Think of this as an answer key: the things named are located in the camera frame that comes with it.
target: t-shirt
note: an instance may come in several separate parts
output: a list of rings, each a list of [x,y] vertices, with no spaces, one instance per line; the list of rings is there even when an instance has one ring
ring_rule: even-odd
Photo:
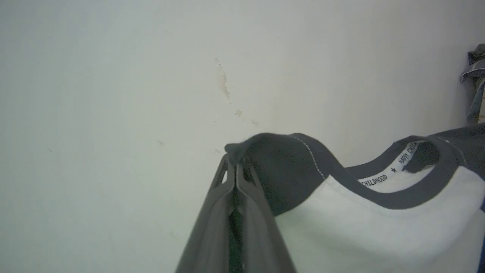
[[[485,124],[410,136],[350,168],[304,134],[259,134],[226,151],[232,162],[251,159],[300,273],[479,268]],[[238,241],[231,240],[233,253]]]

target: raglan t-shirt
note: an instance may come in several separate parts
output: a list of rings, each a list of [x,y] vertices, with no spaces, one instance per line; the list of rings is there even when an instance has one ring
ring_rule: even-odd
[[[410,136],[350,168],[303,134],[260,134],[226,151],[251,159],[300,273],[479,269],[485,125]]]

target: white wall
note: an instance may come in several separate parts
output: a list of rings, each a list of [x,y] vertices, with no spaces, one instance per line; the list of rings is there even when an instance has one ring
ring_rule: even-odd
[[[171,272],[226,143],[463,125],[485,41],[480,0],[97,2],[0,3],[0,272]]]

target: white stitching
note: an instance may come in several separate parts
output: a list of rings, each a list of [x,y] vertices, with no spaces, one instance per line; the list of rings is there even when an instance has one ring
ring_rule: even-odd
[[[303,140],[301,140],[301,139],[299,139],[299,138],[297,138],[297,137],[295,137],[295,136],[291,136],[291,137],[292,137],[292,138],[294,138],[294,139],[299,140],[301,143],[303,143],[303,145],[305,145],[305,147],[306,147],[306,148],[308,149],[308,151],[310,152],[311,158],[313,159],[313,163],[315,164],[315,167],[317,168],[317,171],[320,173],[320,175],[321,175],[321,176],[322,176],[322,178],[323,178],[323,181],[325,182],[326,177],[323,175],[323,173],[322,173],[322,172],[320,171],[320,169],[318,168],[317,161],[315,160],[315,157],[313,156],[313,153],[312,153],[312,151],[311,151],[310,147],[309,147],[309,146],[308,146],[308,145],[307,145],[307,144],[306,144],[306,143],[305,143]],[[334,188],[334,187],[333,187],[331,184],[329,184],[329,183],[326,183],[326,184],[327,184],[327,185],[329,185],[329,186],[332,188],[332,190],[334,190],[336,193],[338,193],[338,194],[339,194],[340,196],[342,196],[343,198],[345,198],[345,199],[347,199],[347,200],[350,200],[351,202],[354,202],[354,203],[356,203],[357,205],[360,205],[360,206],[362,206],[362,207],[364,207],[364,208],[366,208],[366,209],[368,209],[368,210],[371,210],[371,211],[373,211],[373,212],[375,212],[375,213],[377,213],[377,214],[380,214],[380,215],[382,215],[382,216],[389,217],[389,218],[394,218],[393,216],[386,215],[386,214],[383,214],[383,213],[381,213],[381,212],[379,212],[379,211],[373,210],[372,208],[370,208],[370,207],[368,207],[368,206],[366,206],[366,205],[362,204],[362,203],[361,203],[361,202],[359,202],[359,201],[356,201],[356,200],[354,200],[354,199],[352,199],[352,198],[348,198],[347,196],[343,195],[343,194],[342,194],[340,191],[338,191],[336,188]]]
[[[321,175],[321,176],[322,176],[322,178],[323,178],[323,181],[325,182],[326,177],[323,175],[323,173],[322,173],[322,172],[320,171],[320,169],[318,168],[317,161],[315,160],[315,157],[313,156],[313,153],[312,153],[312,151],[311,151],[310,147],[309,147],[309,146],[308,146],[308,145],[307,145],[307,144],[306,144],[306,143],[305,143],[303,140],[301,140],[301,139],[299,139],[299,138],[297,138],[297,137],[295,137],[295,136],[291,136],[291,137],[292,137],[292,138],[294,138],[294,139],[296,139],[296,140],[298,140],[298,141],[300,141],[301,143],[303,143],[303,145],[305,145],[305,147],[306,147],[306,148],[308,149],[308,151],[310,152],[311,158],[313,159],[313,163],[315,164],[315,168],[317,168],[317,171],[320,173],[320,175]],[[379,215],[381,215],[381,216],[384,216],[384,217],[386,217],[386,218],[392,218],[392,219],[397,218],[395,215],[389,215],[389,214],[387,214],[387,213],[382,213],[382,212],[380,212],[380,211],[374,210],[374,209],[372,209],[372,208],[370,208],[370,207],[368,207],[368,206],[364,205],[363,203],[361,203],[361,202],[359,202],[359,201],[357,201],[357,200],[354,200],[353,198],[349,198],[349,197],[347,197],[347,196],[343,195],[343,194],[342,194],[342,193],[341,193],[341,192],[340,192],[338,189],[334,188],[334,187],[333,187],[333,186],[332,186],[330,183],[326,183],[326,185],[329,185],[329,186],[330,186],[330,188],[332,188],[332,190],[334,190],[336,193],[338,193],[338,194],[339,194],[340,196],[342,196],[343,198],[345,198],[345,199],[347,199],[347,200],[349,200],[349,201],[351,201],[351,202],[353,202],[353,203],[355,203],[355,204],[357,204],[357,205],[359,205],[359,206],[361,206],[361,207],[364,207],[364,208],[366,208],[366,209],[368,209],[368,210],[370,210],[370,211],[373,211],[373,212],[375,212],[375,213],[377,213],[377,214],[379,214]],[[435,206],[431,206],[431,207],[427,208],[427,210],[431,210],[431,209],[432,209],[432,208],[434,208],[434,207],[435,207]],[[418,216],[420,216],[420,214],[401,215],[401,216],[399,216],[398,218],[413,218],[413,217],[418,217]]]
[[[463,152],[460,150],[460,148],[458,148],[456,145],[454,145],[453,143],[449,142],[448,140],[446,140],[446,139],[444,139],[444,138],[441,138],[441,137],[439,137],[439,136],[438,136],[438,138],[439,138],[439,139],[441,139],[441,140],[443,140],[443,141],[445,141],[445,142],[446,142],[446,143],[448,143],[448,144],[453,145],[453,146],[454,146],[454,147],[455,147],[455,148],[456,148],[456,149],[457,149],[457,150],[460,152],[460,154],[461,154],[461,158],[463,159],[463,162],[465,163],[465,166],[467,166],[467,165],[468,165],[467,160],[465,159],[465,155],[463,155]]]
[[[313,163],[315,164],[315,167],[317,168],[317,171],[320,173],[320,175],[322,176],[323,180],[327,179],[323,173],[320,171],[320,169],[318,168],[318,165],[317,165],[317,161],[315,160],[315,157],[313,156],[313,153],[311,152],[311,149],[310,147],[308,147],[308,145],[301,139],[297,138],[296,136],[291,136],[292,138],[296,139],[296,140],[299,140],[301,143],[303,143],[303,145],[305,145],[305,147],[308,149],[308,151],[310,152],[310,155],[311,155],[311,158],[313,159]]]

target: neck label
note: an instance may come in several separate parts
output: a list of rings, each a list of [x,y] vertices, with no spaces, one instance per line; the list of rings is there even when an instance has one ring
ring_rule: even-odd
[[[406,148],[384,171],[373,176],[359,179],[359,182],[366,187],[371,187],[395,176],[398,172],[402,171],[404,166],[406,166],[406,164],[413,158],[414,152],[418,149],[421,142],[422,141],[408,143]]]

